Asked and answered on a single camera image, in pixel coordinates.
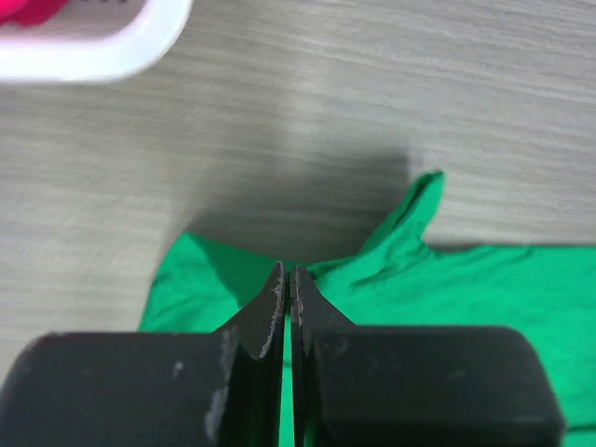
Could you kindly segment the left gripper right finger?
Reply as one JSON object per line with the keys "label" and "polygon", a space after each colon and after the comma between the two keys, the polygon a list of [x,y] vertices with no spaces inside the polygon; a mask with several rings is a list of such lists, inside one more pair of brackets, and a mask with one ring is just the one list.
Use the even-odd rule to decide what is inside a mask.
{"label": "left gripper right finger", "polygon": [[365,326],[291,271],[298,446],[559,446],[535,349],[499,326]]}

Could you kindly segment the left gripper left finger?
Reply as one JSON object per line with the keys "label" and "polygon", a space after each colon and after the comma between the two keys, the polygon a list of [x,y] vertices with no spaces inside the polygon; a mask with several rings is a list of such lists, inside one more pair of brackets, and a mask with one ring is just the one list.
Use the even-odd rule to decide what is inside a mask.
{"label": "left gripper left finger", "polygon": [[1,390],[5,446],[275,446],[285,269],[208,333],[50,333]]}

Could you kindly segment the green t shirt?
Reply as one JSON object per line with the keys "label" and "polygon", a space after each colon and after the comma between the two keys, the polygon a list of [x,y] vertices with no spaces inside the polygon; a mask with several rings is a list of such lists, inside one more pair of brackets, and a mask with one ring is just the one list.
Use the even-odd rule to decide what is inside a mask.
{"label": "green t shirt", "polygon": [[[478,246],[423,239],[444,175],[430,172],[350,256],[310,264],[322,294],[358,324],[504,325],[536,348],[562,405],[567,446],[595,442],[595,250]],[[140,328],[210,332],[263,287],[275,260],[192,233],[159,267]]]}

